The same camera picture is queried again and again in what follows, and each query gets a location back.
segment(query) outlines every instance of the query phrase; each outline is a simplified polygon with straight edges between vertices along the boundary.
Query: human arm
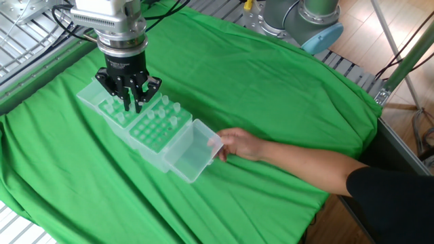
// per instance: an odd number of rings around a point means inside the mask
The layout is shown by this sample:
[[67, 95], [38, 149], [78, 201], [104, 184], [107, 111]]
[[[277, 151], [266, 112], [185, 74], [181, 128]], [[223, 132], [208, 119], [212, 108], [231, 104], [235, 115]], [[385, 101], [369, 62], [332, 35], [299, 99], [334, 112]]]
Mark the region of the human arm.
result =
[[348, 175], [366, 167], [338, 152], [268, 142], [240, 128], [224, 129], [218, 135], [224, 144], [218, 155], [221, 160], [226, 161], [228, 154], [235, 154], [252, 161], [265, 161], [338, 195], [351, 196], [346, 185]]

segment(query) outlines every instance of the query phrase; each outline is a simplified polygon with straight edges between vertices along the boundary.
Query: person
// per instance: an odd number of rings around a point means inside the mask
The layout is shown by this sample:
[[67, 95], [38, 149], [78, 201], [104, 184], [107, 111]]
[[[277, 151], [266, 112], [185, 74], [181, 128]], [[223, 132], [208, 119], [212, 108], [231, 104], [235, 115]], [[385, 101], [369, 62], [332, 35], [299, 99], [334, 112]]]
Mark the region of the person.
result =
[[280, 167], [326, 192], [353, 197], [375, 231], [377, 243], [434, 243], [434, 178], [368, 167], [338, 152], [269, 142], [240, 128], [217, 133], [217, 154]]

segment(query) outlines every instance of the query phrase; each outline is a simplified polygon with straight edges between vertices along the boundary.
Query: green pole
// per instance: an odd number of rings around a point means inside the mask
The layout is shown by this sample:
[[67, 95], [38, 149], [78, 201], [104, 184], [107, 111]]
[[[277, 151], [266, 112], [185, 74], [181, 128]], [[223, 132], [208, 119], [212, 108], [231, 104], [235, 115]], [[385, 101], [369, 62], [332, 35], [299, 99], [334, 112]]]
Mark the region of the green pole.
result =
[[420, 60], [420, 58], [427, 52], [427, 50], [434, 43], [434, 22], [432, 22], [428, 29], [423, 33], [416, 45], [410, 50], [407, 56], [399, 64], [398, 68], [393, 72], [390, 78], [384, 85], [387, 91], [393, 91], [401, 81], [410, 73], [412, 68]]

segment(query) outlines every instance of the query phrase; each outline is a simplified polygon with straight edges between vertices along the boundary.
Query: plastic container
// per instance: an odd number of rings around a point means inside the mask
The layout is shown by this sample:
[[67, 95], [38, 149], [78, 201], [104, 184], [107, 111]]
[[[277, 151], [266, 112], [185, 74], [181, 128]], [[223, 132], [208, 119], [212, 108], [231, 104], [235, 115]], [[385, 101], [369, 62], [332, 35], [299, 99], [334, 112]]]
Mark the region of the plastic container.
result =
[[123, 101], [95, 79], [77, 96], [143, 159], [164, 173], [172, 170], [188, 183], [199, 177], [223, 146], [210, 128], [199, 119], [192, 121], [191, 113], [160, 93], [139, 114], [131, 107], [124, 111]]

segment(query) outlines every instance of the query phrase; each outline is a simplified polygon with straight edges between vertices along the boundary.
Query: human hand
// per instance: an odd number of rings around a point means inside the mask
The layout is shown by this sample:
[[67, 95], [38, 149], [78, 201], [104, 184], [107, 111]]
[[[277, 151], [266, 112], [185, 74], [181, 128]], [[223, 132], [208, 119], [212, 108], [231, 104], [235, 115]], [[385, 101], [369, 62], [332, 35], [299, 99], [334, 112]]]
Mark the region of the human hand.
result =
[[259, 161], [267, 141], [253, 136], [241, 128], [223, 129], [217, 134], [222, 138], [223, 148], [218, 153], [221, 161], [226, 162], [228, 154], [244, 159]]

